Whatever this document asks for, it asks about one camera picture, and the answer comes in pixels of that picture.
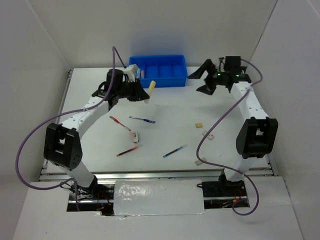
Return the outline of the red pen with clear cap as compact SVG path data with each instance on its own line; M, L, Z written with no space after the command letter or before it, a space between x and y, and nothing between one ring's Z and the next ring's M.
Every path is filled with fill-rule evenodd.
M126 130L128 130L129 132L131 132L132 130L127 127L126 125L124 125L123 123L121 123L118 119L116 119L113 116L109 116L110 119L112 119L114 122L116 122L117 124L121 125L122 127L124 127Z

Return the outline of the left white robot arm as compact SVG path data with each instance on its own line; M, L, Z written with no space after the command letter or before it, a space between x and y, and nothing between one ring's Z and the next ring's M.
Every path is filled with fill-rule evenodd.
M91 95L86 105L63 122L51 123L46 128L43 156L73 178L81 194L88 200L97 197L103 186L82 162L81 139L86 131L106 115L120 99L138 102L149 99L137 77L137 65L124 70L109 70L106 80Z

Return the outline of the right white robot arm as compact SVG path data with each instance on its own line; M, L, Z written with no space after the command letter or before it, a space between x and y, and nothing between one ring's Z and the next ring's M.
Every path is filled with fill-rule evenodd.
M238 159L232 167L223 167L218 178L218 190L223 196L230 196L252 165L272 152L279 127L277 119L263 110L254 92L256 83L246 73L243 62L240 56L226 56L219 59L219 66L215 66L211 59L206 59L188 76L189 79L200 79L207 72L204 85L197 91L211 96L217 86L226 87L235 99L231 108L238 107L244 119L235 140Z

